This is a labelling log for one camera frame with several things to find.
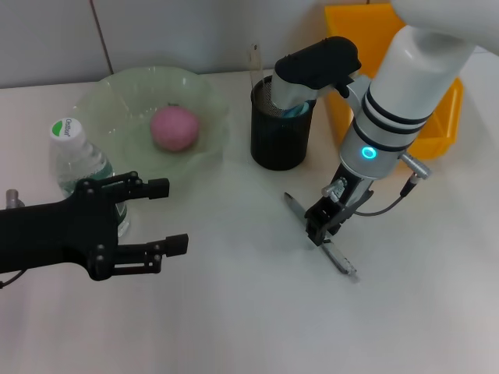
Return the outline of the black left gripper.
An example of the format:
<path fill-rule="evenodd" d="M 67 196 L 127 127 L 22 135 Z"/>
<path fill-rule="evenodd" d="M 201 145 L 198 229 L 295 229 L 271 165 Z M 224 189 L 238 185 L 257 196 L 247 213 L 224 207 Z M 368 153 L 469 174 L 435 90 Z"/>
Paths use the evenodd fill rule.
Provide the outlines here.
<path fill-rule="evenodd" d="M 169 191 L 167 178 L 144 182 L 131 171 L 81 180 L 70 197 L 56 203 L 2 210 L 1 272 L 74 263 L 92 280 L 107 280 L 118 247 L 116 202 L 168 198 Z"/>

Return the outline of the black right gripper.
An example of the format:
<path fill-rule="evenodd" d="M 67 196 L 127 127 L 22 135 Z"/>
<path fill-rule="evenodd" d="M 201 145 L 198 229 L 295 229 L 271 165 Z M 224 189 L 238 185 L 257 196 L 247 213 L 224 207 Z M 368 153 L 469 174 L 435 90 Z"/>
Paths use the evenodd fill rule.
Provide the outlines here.
<path fill-rule="evenodd" d="M 343 191 L 339 193 L 339 202 L 346 207 L 361 199 L 373 183 L 373 179 L 354 175 L 343 164 L 339 165 L 331 183 L 338 180 L 345 182 Z M 329 234 L 334 236 L 345 221 L 350 218 L 348 213 L 342 211 L 343 208 L 329 197 L 321 197 L 306 211 L 306 233 L 315 246 L 323 244 L 328 228 Z"/>

